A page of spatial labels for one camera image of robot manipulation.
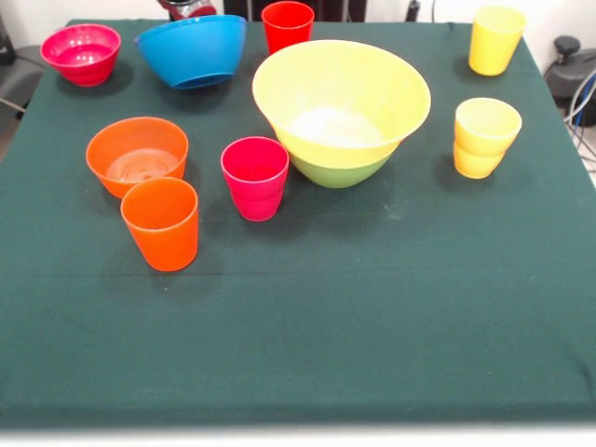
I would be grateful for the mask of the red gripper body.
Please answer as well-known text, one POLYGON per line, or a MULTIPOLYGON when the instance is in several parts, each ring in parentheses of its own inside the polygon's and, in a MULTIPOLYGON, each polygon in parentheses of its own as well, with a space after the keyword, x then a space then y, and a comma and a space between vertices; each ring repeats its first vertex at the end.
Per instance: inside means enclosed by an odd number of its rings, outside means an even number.
POLYGON ((157 2, 168 11, 171 20, 217 14, 215 6, 209 0, 158 0, 157 2))

